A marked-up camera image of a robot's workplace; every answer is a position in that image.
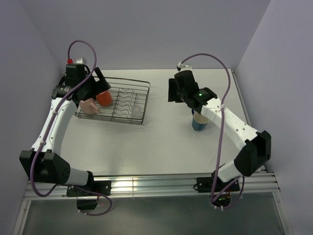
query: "orange cup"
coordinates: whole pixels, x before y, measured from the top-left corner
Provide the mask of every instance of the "orange cup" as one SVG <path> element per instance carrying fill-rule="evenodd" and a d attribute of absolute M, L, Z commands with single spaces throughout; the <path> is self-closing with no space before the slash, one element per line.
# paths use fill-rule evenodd
<path fill-rule="evenodd" d="M 96 98 L 101 106 L 109 106 L 112 104 L 112 97 L 109 91 L 105 91 L 96 95 Z"/>

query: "black bracket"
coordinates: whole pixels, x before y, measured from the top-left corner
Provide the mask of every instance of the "black bracket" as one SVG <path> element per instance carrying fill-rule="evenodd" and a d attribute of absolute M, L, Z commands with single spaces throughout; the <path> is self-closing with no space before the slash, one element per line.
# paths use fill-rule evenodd
<path fill-rule="evenodd" d="M 212 177 L 198 177 L 197 178 L 197 184 L 195 186 L 198 187 L 198 193 L 203 193 L 203 192 L 211 192 L 212 190 L 212 185 L 213 185 L 213 178 Z M 220 179 L 218 179 L 216 186 L 215 186 L 215 191 L 219 192 L 221 191 L 225 186 L 227 186 L 233 179 L 231 179 L 230 181 L 223 183 Z M 240 187 L 239 187 L 239 182 L 238 180 L 233 183 L 230 187 L 229 187 L 231 192 L 235 192 L 235 191 L 239 191 Z"/>
<path fill-rule="evenodd" d="M 109 196 L 111 192 L 111 180 L 95 181 L 93 183 L 93 187 L 91 191 Z M 94 195 L 91 193 L 82 192 L 76 188 L 70 188 L 70 187 L 67 188 L 67 197 L 86 197 L 86 196 L 94 196 Z"/>

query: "cable tie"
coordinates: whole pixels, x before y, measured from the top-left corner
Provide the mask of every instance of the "cable tie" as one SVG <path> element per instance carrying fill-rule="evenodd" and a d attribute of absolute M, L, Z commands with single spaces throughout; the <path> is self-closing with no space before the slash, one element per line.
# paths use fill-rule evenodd
<path fill-rule="evenodd" d="M 220 106 L 219 110 L 217 111 L 217 113 L 220 112 L 224 107 L 225 107 L 225 105 L 221 104 L 221 106 Z"/>
<path fill-rule="evenodd" d="M 176 68 L 177 68 L 178 71 L 180 71 L 181 69 L 188 69 L 188 70 L 192 69 L 192 67 L 190 65 L 183 65 L 181 63 L 181 61 L 178 63 Z"/>

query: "cup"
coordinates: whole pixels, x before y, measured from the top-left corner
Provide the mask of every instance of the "cup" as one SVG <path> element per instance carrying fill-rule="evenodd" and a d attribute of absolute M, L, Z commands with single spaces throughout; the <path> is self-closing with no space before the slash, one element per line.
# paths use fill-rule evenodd
<path fill-rule="evenodd" d="M 203 131 L 209 121 L 210 119 L 201 114 L 198 114 L 197 112 L 194 112 L 192 117 L 192 128 L 195 131 Z"/>
<path fill-rule="evenodd" d="M 84 114 L 98 114 L 100 109 L 94 103 L 93 98 L 87 99 L 85 101 L 80 101 L 79 106 L 81 107 Z"/>

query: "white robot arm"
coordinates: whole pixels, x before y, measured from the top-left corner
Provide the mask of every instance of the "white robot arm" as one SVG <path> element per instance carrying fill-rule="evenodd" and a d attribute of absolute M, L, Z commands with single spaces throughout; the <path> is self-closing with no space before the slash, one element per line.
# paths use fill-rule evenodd
<path fill-rule="evenodd" d="M 227 107 L 221 107 L 221 100 L 209 88 L 199 89 L 191 67 L 184 68 L 175 74 L 174 78 L 169 79 L 168 95 L 169 102 L 186 103 L 189 108 L 210 119 L 218 127 L 221 127 L 221 108 L 223 108 L 224 132 L 240 152 L 234 160 L 219 168 L 218 179 L 220 179 L 221 185 L 240 175 L 251 176 L 270 159 L 270 134 L 266 131 L 260 133 L 238 118 Z"/>

